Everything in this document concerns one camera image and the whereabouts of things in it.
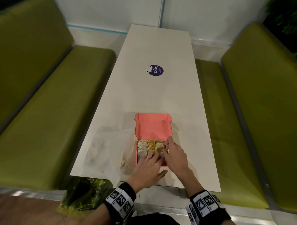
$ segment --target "green cushioned seat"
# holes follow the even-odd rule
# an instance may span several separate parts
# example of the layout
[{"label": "green cushioned seat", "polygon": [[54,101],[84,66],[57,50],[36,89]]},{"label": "green cushioned seat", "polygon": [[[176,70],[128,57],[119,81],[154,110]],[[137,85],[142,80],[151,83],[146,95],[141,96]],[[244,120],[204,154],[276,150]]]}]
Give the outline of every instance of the green cushioned seat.
[{"label": "green cushioned seat", "polygon": [[278,205],[297,212],[297,62],[250,24],[222,58]]},{"label": "green cushioned seat", "polygon": [[112,50],[74,47],[0,136],[0,184],[57,188],[114,61]]},{"label": "green cushioned seat", "polygon": [[0,125],[71,46],[54,0],[27,0],[0,14]]},{"label": "green cushioned seat", "polygon": [[224,204],[268,208],[219,63],[195,60]]}]

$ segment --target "purple sticker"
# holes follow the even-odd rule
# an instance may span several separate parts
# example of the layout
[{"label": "purple sticker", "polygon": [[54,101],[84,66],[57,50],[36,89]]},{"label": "purple sticker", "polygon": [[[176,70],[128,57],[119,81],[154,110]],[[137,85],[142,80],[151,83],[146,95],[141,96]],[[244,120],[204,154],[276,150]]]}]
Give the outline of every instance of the purple sticker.
[{"label": "purple sticker", "polygon": [[150,75],[153,76],[160,76],[164,72],[163,68],[158,65],[151,65],[151,72],[149,72]]}]

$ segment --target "white wall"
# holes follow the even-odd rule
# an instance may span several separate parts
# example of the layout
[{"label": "white wall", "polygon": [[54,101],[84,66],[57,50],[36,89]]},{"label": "white wall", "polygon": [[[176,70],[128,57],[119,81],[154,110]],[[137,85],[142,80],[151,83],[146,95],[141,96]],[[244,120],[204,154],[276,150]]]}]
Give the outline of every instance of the white wall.
[{"label": "white wall", "polygon": [[191,39],[233,43],[250,22],[265,17],[268,0],[166,0],[162,27],[189,31]]},{"label": "white wall", "polygon": [[71,25],[128,32],[131,24],[158,26],[161,0],[55,0]]}]

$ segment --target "open box lid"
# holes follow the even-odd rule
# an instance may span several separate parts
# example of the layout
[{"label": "open box lid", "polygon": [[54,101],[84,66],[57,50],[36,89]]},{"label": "open box lid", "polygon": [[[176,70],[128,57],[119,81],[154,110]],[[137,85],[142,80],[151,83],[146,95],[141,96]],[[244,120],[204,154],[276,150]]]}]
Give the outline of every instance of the open box lid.
[{"label": "open box lid", "polygon": [[135,135],[137,140],[160,139],[165,141],[172,136],[171,121],[169,114],[161,113],[137,113]]}]

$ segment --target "person's right hand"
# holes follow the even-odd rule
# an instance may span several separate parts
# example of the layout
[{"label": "person's right hand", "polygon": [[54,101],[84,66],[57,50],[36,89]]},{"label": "person's right hand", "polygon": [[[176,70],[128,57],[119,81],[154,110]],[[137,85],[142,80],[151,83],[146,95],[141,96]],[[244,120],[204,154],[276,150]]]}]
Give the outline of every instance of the person's right hand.
[{"label": "person's right hand", "polygon": [[185,173],[188,172],[188,158],[181,146],[173,141],[170,136],[166,140],[166,149],[163,150],[163,155],[169,169],[175,173],[180,179]]}]

